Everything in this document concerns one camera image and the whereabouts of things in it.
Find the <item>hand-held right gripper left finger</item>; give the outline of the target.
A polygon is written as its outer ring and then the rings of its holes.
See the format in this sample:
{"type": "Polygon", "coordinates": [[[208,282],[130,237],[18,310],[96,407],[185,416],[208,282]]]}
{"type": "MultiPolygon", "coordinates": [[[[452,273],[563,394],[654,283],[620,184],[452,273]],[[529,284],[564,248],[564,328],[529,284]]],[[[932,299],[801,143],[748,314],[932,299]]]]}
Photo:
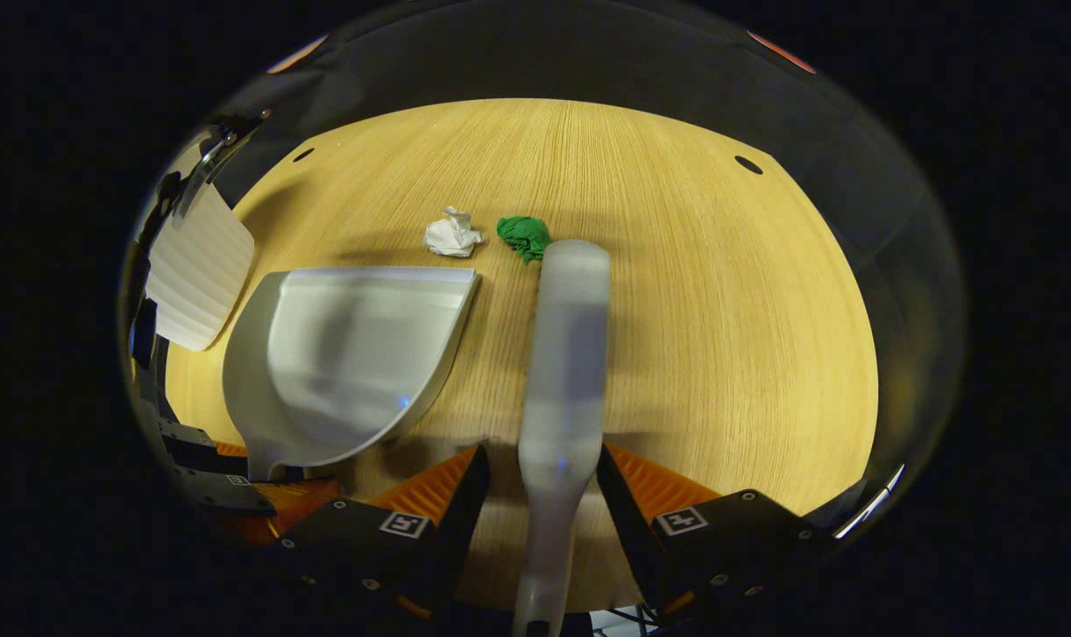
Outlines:
{"type": "Polygon", "coordinates": [[[459,583],[491,487],[486,448],[467,448],[368,503],[334,497],[263,547],[269,564],[350,622],[439,622],[459,583]]]}

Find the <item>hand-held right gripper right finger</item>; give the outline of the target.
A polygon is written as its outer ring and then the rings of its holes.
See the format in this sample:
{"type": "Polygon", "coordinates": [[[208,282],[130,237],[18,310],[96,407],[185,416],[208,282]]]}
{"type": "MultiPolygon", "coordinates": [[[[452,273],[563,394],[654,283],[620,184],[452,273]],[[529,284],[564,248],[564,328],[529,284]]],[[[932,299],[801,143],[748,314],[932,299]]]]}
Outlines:
{"type": "Polygon", "coordinates": [[[600,485],[633,581],[663,622],[721,622],[838,549],[838,539],[758,489],[720,495],[605,443],[600,485]]]}

